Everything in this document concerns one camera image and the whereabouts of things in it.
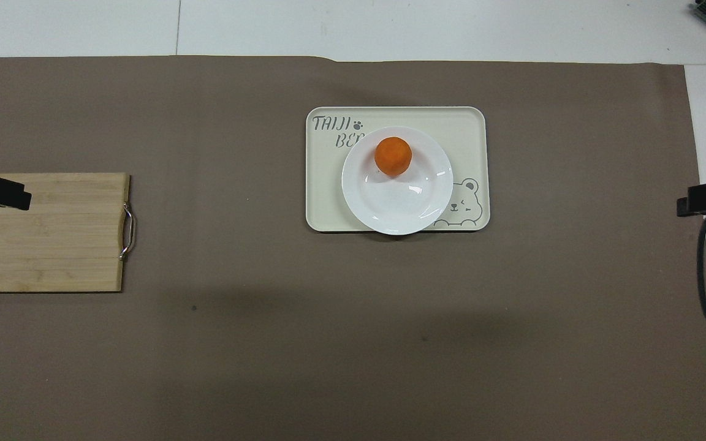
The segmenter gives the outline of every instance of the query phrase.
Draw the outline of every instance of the plate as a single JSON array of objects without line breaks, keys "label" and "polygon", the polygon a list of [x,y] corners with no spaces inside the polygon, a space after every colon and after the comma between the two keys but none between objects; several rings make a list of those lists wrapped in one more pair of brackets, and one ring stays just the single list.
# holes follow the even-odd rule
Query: plate
[{"label": "plate", "polygon": [[[392,178],[375,164],[375,148],[400,137],[412,150],[410,166]],[[362,137],[342,166],[342,193],[353,215],[387,235],[408,235],[432,225],[451,199],[451,162],[432,137],[409,127],[385,127]]]}]

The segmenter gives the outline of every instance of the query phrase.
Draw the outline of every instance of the metal handle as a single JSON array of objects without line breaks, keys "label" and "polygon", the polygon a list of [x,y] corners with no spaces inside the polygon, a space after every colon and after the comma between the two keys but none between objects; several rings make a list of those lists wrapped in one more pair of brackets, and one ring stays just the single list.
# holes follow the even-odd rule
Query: metal handle
[{"label": "metal handle", "polygon": [[135,215],[132,214],[132,209],[130,208],[129,203],[124,203],[124,213],[126,217],[129,217],[129,237],[127,238],[127,244],[118,255],[118,260],[124,260],[124,258],[127,257],[127,254],[129,254],[135,246],[135,225],[137,224],[137,221],[135,221]]}]

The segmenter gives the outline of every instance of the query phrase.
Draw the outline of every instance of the table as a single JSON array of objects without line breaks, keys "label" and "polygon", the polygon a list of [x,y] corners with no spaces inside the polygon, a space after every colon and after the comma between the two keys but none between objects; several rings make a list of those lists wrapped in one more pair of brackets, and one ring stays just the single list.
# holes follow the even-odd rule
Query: table
[{"label": "table", "polygon": [[676,62],[686,64],[700,179],[706,182],[706,25],[690,16],[688,5],[670,0],[574,0],[552,6],[524,0],[451,6],[0,2],[0,56],[207,53],[361,61]]}]

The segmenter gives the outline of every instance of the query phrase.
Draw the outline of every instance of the tray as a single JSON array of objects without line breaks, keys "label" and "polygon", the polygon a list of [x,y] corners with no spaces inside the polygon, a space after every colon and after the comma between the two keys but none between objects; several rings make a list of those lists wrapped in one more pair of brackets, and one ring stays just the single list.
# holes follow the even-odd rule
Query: tray
[{"label": "tray", "polygon": [[408,126],[435,138],[454,171],[454,192],[424,231],[477,231],[490,221],[487,129],[471,107],[322,107],[306,116],[306,223],[319,232],[370,230],[347,208],[342,165],[355,143],[376,129]]}]

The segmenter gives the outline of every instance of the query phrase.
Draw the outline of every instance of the orange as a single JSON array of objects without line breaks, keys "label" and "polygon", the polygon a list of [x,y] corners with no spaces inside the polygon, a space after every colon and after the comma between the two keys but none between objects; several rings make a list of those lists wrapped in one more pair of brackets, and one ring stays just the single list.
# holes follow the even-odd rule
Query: orange
[{"label": "orange", "polygon": [[404,139],[390,137],[378,143],[375,149],[375,164],[381,172],[389,176],[398,176],[410,166],[412,151]]}]

